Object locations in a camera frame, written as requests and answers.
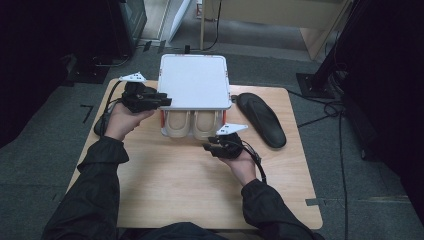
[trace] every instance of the floor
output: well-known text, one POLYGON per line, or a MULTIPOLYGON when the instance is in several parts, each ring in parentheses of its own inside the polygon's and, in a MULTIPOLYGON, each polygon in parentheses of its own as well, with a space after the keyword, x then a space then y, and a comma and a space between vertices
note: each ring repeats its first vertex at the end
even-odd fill
MULTIPOLYGON (((183 0, 145 0, 147 11, 146 29, 143 32, 142 42, 152 41, 158 46, 160 41, 166 41, 166 47, 184 49, 190 45, 191 49, 200 48, 200 19, 196 14, 196 1, 191 1, 184 15, 178 31, 171 41, 171 26, 183 0)), ((204 46, 211 46, 216 37, 216 22, 205 23, 204 46)), ((210 51, 238 54, 245 56, 273 57, 298 61, 322 62, 325 55, 334 44, 337 33, 334 33, 326 44, 325 49, 315 60, 311 60, 299 28, 276 25, 244 23, 220 20, 219 37, 210 51)))

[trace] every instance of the gray carpet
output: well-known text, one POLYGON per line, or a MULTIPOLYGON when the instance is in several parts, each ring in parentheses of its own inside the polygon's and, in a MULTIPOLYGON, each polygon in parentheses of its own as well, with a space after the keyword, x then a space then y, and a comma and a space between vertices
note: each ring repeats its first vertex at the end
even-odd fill
MULTIPOLYGON (((0 239, 39 239, 64 196, 108 81, 140 71, 157 79, 161 54, 139 49, 111 68, 103 85, 59 87, 22 134, 0 149, 0 239), (88 108, 94 106, 83 123, 88 108)), ((166 50, 166 53, 181 51, 166 50)), ((231 84, 284 87, 299 92, 295 73, 314 73, 313 62, 223 55, 231 84)), ((290 96, 298 124, 324 116, 321 104, 290 96)), ((424 229, 399 178, 383 163, 363 161, 347 119, 341 121, 349 199, 349 239, 422 239, 424 229)), ((326 239, 344 239, 344 197, 339 155, 339 119, 326 118, 299 129, 326 239)))

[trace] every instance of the black controller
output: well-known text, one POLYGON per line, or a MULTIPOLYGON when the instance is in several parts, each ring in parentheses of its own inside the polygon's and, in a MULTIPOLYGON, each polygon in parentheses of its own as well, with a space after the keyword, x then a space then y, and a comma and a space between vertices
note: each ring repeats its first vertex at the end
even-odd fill
POLYGON ((212 146, 208 143, 203 144, 205 151, 211 152, 214 157, 235 159, 243 151, 243 143, 237 133, 210 137, 208 140, 210 143, 219 144, 219 146, 212 146))
MULTIPOLYGON (((158 93, 156 89, 146 87, 141 82, 127 82, 125 84, 125 90, 122 93, 122 98, 117 99, 117 102, 121 102, 127 107, 132 113, 139 113, 152 109, 158 109, 160 106, 170 106, 172 99, 167 97, 166 93, 158 93)), ((109 123, 110 114, 113 107, 105 109, 102 116, 97 120, 94 125, 94 133, 103 136, 107 125, 109 123)))
POLYGON ((172 99, 167 98, 166 93, 147 91, 148 89, 143 83, 127 82, 122 93, 122 104, 133 113, 171 105, 172 99))

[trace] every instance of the black equipment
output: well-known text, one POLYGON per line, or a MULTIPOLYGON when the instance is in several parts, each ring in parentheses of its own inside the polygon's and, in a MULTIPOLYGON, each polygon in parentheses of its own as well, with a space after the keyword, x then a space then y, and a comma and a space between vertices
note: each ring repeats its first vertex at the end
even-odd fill
POLYGON ((172 99, 167 98, 166 93, 149 91, 143 83, 127 82, 125 91, 122 93, 122 104, 131 112, 139 113, 152 109, 158 109, 160 106, 170 106, 172 99))
POLYGON ((203 144, 205 151, 211 152, 212 156, 217 158, 236 159, 240 156, 241 152, 245 150, 250 154, 258 167, 259 172, 261 173, 262 182, 266 183, 266 175, 261 165, 261 157, 259 157, 258 153, 248 143, 242 141, 237 133, 209 137, 208 140, 212 144, 220 145, 212 146, 209 143, 203 144))

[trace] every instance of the cable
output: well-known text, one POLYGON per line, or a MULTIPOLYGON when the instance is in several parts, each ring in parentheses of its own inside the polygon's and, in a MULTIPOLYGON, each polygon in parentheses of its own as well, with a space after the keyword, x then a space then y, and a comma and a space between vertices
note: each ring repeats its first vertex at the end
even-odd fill
POLYGON ((253 162, 258 167, 258 170, 259 170, 259 172, 261 174, 262 182, 265 183, 265 184, 267 184, 265 171, 264 171, 264 169, 262 168, 262 165, 261 165, 261 157, 259 157, 259 154, 252 148, 252 146, 250 146, 250 144, 248 144, 245 141, 242 141, 242 142, 245 143, 247 145, 247 147, 246 147, 246 145, 240 145, 240 144, 238 144, 236 142, 233 142, 233 141, 219 140, 219 143, 220 144, 221 143, 222 144, 232 144, 232 145, 235 145, 235 146, 237 146, 239 148, 244 149, 247 153, 249 153, 249 155, 252 157, 253 162))
MULTIPOLYGON (((142 48, 145 44, 138 45, 136 48, 142 48)), ((150 45, 150 47, 160 48, 160 46, 150 45)), ((164 47, 164 49, 170 49, 170 50, 184 50, 183 48, 174 48, 174 47, 164 47)), ((201 50, 201 49, 190 49, 191 52, 216 52, 216 50, 201 50)))
POLYGON ((213 48, 213 46, 215 46, 215 44, 218 42, 218 37, 219 37, 219 19, 221 18, 221 5, 222 5, 222 0, 219 1, 218 19, 216 20, 216 38, 215 38, 215 41, 213 42, 213 44, 211 46, 205 48, 204 50, 209 50, 209 49, 213 48))
POLYGON ((317 118, 317 119, 314 119, 314 120, 311 120, 311 121, 308 121, 308 122, 305 122, 305 123, 302 123, 302 124, 299 124, 299 125, 297 125, 297 128, 301 128, 301 127, 304 127, 306 125, 309 125, 309 124, 312 124, 312 123, 321 121, 321 120, 326 119, 328 117, 337 117, 343 111, 343 110, 338 110, 335 106, 333 106, 333 105, 342 105, 342 103, 340 101, 323 102, 323 101, 315 100, 315 99, 312 99, 312 98, 304 97, 301 94, 296 93, 296 92, 293 92, 293 91, 290 91, 290 90, 287 90, 287 92, 289 92, 290 94, 293 94, 295 96, 301 97, 303 99, 306 99, 308 101, 311 101, 311 102, 316 102, 316 103, 319 103, 319 104, 324 104, 324 113, 325 113, 325 116, 320 117, 320 118, 317 118), (328 111, 329 108, 332 109, 334 112, 333 113, 330 113, 328 111))
POLYGON ((95 64, 95 66, 96 67, 119 67, 119 66, 124 65, 129 59, 130 59, 130 57, 127 56, 127 58, 124 61, 122 61, 121 63, 115 64, 115 65, 95 64))
POLYGON ((349 235, 349 212, 347 206, 347 188, 346 188, 346 176, 344 171, 344 157, 343 157, 343 141, 342 141, 342 112, 339 114, 339 141, 340 141, 340 167, 342 170, 342 180, 343 180, 343 195, 344 195, 344 204, 345 204, 345 239, 348 239, 349 235))
POLYGON ((103 114, 101 116, 102 120, 100 122, 100 135, 104 135, 105 133, 105 114, 108 112, 109 110, 109 104, 111 103, 110 99, 112 99, 112 95, 115 92, 116 87, 118 87, 118 85, 121 83, 121 81, 117 81, 115 83, 115 85, 113 85, 112 90, 109 93, 109 96, 107 98, 106 104, 105 104, 105 109, 103 110, 103 114))

